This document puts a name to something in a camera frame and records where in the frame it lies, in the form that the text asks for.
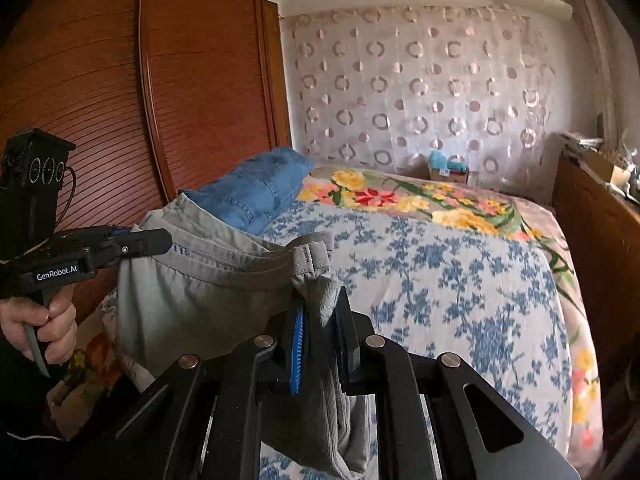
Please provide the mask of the person's left hand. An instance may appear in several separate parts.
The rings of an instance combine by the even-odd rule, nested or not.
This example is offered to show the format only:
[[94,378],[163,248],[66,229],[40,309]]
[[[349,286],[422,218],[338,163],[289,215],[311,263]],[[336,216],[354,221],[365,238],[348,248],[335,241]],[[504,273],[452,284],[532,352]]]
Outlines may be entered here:
[[76,308],[73,304],[74,285],[62,287],[41,307],[32,300],[12,297],[1,301],[1,329],[8,343],[33,360],[25,327],[32,326],[37,339],[47,344],[44,359],[48,364],[58,365],[68,361],[76,346]]

